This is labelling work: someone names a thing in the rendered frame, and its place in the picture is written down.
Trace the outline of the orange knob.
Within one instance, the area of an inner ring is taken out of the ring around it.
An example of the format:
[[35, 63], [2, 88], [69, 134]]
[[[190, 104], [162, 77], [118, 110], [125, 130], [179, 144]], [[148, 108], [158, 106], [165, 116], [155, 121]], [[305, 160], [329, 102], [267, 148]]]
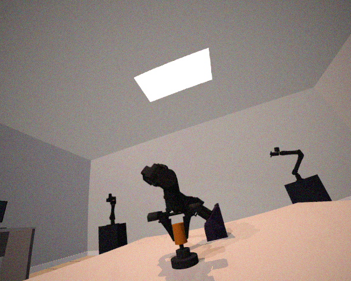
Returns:
[[179, 222], [171, 225], [173, 229], [175, 245], [187, 243], [187, 237], [185, 235], [184, 223]]

